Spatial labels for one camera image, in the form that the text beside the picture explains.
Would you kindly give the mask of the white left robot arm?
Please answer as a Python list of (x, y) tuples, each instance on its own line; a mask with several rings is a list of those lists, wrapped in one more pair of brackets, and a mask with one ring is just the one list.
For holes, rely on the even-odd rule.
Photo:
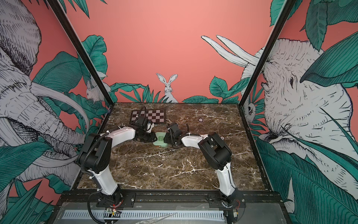
[(118, 189), (109, 168), (112, 148), (131, 140), (152, 143), (157, 137), (153, 131), (129, 126), (104, 134), (92, 133), (85, 139), (76, 162), (81, 171), (95, 181), (102, 194), (112, 196)]

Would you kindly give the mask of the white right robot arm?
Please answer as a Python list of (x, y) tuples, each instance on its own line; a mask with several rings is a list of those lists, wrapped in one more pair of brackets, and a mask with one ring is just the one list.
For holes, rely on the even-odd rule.
[(229, 198), (237, 190), (231, 174), (232, 151), (221, 137), (209, 134), (193, 134), (179, 129), (177, 123), (167, 125), (164, 142), (174, 147), (194, 147), (201, 150), (209, 166), (212, 167), (219, 180), (219, 190)]

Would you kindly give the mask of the green nail clipper case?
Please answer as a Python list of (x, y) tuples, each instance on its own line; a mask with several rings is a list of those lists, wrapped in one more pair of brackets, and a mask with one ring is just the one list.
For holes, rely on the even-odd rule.
[(153, 145), (159, 147), (167, 147), (168, 144), (164, 142), (166, 132), (156, 132), (155, 133), (157, 140), (153, 142)]

